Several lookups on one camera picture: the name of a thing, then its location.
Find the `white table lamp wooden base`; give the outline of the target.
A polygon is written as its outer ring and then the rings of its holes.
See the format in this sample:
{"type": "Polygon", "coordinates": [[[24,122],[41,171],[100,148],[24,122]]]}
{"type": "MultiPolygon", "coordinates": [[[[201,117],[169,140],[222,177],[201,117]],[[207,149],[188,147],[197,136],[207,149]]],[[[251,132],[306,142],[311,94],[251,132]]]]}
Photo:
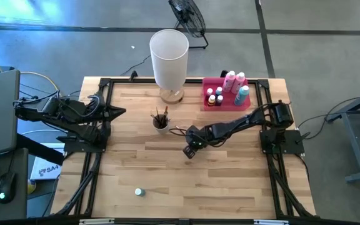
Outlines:
{"type": "Polygon", "coordinates": [[[175,29],[163,29],[150,39],[154,79],[161,99],[168,104],[183,100],[188,66],[188,38],[175,29]]]}

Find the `white cardboard box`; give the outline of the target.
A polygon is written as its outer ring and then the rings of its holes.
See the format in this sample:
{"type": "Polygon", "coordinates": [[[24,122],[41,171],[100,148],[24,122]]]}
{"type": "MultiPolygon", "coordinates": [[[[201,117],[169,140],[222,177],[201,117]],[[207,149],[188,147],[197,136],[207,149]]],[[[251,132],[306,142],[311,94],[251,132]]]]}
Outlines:
{"type": "Polygon", "coordinates": [[[61,173],[61,166],[51,163],[40,157],[35,157],[30,179],[51,180],[56,179],[61,173]]]}

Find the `black computer mouse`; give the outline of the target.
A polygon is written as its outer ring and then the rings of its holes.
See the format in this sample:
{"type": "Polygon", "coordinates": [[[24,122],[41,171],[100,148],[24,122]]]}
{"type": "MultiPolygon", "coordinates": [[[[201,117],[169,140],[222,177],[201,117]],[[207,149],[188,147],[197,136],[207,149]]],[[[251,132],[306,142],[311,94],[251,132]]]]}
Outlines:
{"type": "Polygon", "coordinates": [[[8,171],[0,177],[0,203],[10,203],[15,197],[16,174],[8,171]]]}

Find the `pink plastic tray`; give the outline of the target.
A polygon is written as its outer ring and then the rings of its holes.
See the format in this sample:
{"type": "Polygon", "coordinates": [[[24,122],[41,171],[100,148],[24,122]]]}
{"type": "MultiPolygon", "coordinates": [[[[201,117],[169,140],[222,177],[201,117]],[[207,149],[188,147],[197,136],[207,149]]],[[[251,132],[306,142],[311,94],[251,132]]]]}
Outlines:
{"type": "Polygon", "coordinates": [[[213,94],[217,87],[222,86],[224,82],[224,78],[222,77],[204,77],[202,79],[202,100],[205,111],[245,111],[250,105],[250,95],[246,96],[244,102],[237,106],[234,103],[234,100],[237,94],[233,94],[231,92],[224,92],[223,101],[220,106],[209,106],[208,105],[208,89],[211,88],[213,90],[213,94]]]}

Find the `beige paper cup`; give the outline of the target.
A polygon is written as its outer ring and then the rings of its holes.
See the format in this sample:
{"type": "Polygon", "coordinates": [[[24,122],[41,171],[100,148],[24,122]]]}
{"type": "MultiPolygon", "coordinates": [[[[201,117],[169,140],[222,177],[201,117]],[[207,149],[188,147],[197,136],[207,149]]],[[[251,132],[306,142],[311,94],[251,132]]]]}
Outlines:
{"type": "Polygon", "coordinates": [[[159,133],[159,134],[166,134],[168,131],[169,131],[169,123],[167,124],[167,126],[165,128],[156,128],[154,126],[154,128],[156,129],[156,131],[159,133]]]}

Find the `black aluminium table frame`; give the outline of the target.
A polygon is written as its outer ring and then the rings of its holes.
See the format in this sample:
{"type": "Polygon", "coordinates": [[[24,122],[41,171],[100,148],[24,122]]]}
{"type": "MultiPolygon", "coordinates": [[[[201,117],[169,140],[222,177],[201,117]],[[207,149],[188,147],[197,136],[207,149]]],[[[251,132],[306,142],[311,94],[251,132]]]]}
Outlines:
{"type": "Polygon", "coordinates": [[[266,103],[289,104],[283,79],[248,79],[245,111],[205,111],[203,78],[186,79],[181,102],[168,105],[152,77],[85,77],[82,102],[101,91],[126,112],[111,122],[106,150],[74,153],[63,162],[52,205],[55,218],[105,218],[113,225],[280,224],[313,222],[303,151],[294,123],[286,129],[254,126],[234,133],[222,146],[183,153],[185,132],[226,123],[266,103]],[[169,131],[159,134],[151,114],[168,106],[169,131]],[[145,190],[144,196],[135,189],[145,190]]]}

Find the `grey side desk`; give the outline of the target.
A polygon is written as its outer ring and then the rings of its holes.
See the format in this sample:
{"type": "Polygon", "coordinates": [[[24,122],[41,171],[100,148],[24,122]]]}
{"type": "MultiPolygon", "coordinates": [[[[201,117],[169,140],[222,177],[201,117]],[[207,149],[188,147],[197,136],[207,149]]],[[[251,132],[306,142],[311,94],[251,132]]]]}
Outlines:
{"type": "Polygon", "coordinates": [[[0,154],[0,177],[11,171],[16,174],[16,190],[14,199],[7,203],[0,203],[0,221],[26,218],[27,181],[28,181],[28,150],[0,154]]]}

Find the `large light pink paint bottle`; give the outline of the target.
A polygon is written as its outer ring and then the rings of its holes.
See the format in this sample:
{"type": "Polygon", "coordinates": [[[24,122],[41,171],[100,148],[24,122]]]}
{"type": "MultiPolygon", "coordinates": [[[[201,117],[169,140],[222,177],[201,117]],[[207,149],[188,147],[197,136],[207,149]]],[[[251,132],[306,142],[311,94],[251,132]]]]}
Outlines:
{"type": "Polygon", "coordinates": [[[224,78],[222,85],[222,90],[224,93],[229,93],[233,87],[234,81],[236,79],[236,74],[234,71],[229,71],[224,78]]]}

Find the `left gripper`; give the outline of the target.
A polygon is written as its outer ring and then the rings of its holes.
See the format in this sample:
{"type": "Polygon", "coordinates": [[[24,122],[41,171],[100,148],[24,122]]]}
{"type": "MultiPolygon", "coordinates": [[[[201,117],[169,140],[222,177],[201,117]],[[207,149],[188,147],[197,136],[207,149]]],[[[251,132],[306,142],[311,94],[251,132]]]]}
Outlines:
{"type": "Polygon", "coordinates": [[[87,97],[87,136],[89,138],[106,138],[111,135],[111,121],[126,112],[125,108],[109,106],[101,94],[87,97]]]}

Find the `black floor fan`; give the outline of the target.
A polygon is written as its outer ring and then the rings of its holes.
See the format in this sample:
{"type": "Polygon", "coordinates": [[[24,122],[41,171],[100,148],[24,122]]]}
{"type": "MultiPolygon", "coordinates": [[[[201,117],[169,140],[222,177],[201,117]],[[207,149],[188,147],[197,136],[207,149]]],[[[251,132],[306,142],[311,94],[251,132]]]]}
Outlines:
{"type": "Polygon", "coordinates": [[[190,49],[206,49],[209,46],[205,37],[206,24],[194,0],[168,0],[168,3],[177,19],[174,28],[182,26],[192,37],[205,41],[204,46],[191,46],[190,49]]]}

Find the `large teal paint bottle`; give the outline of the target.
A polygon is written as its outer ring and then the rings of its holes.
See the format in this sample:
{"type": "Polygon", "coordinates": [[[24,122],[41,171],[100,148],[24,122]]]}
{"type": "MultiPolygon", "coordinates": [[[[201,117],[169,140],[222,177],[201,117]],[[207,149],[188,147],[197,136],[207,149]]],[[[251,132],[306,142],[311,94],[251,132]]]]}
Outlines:
{"type": "Polygon", "coordinates": [[[235,97],[234,104],[241,106],[249,95],[249,87],[247,85],[239,88],[239,91],[235,97]]]}

